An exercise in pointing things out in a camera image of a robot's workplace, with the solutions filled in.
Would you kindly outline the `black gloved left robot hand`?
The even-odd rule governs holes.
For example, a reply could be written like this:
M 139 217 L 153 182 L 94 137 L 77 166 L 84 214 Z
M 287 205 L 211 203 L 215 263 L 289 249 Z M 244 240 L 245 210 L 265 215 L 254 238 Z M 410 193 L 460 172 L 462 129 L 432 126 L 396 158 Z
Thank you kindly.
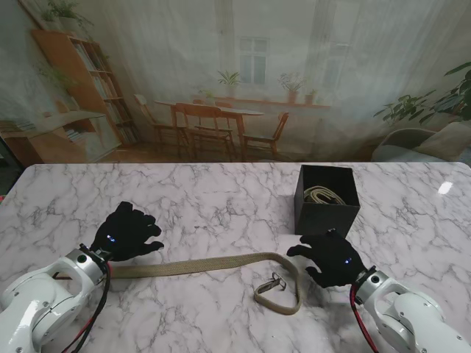
M 99 227 L 90 249 L 97 254 L 104 252 L 107 260 L 126 261 L 162 249 L 160 241 L 147 243 L 160 234 L 154 216 L 134 209 L 130 202 L 121 202 Z

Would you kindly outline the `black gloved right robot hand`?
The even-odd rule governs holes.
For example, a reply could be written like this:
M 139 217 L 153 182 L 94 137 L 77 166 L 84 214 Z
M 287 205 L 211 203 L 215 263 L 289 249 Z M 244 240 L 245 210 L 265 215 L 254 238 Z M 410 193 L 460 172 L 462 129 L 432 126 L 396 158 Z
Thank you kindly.
M 286 254 L 312 260 L 319 271 L 312 266 L 305 270 L 322 288 L 353 285 L 367 272 L 358 252 L 334 229 L 323 235 L 303 235 Z

